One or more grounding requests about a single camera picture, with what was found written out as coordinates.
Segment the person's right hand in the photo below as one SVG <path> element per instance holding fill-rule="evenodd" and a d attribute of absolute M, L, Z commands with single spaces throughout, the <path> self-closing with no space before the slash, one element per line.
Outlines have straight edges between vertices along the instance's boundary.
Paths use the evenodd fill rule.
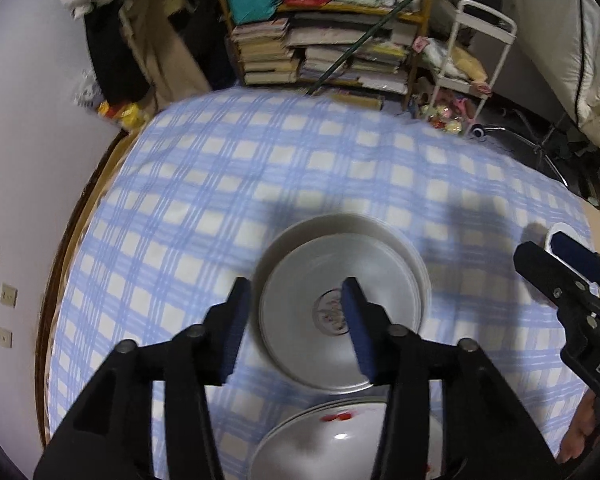
<path fill-rule="evenodd" d="M 556 457 L 558 464 L 578 458 L 600 440 L 600 399 L 591 389 L 586 390 L 573 414 L 567 432 L 562 437 Z"/>

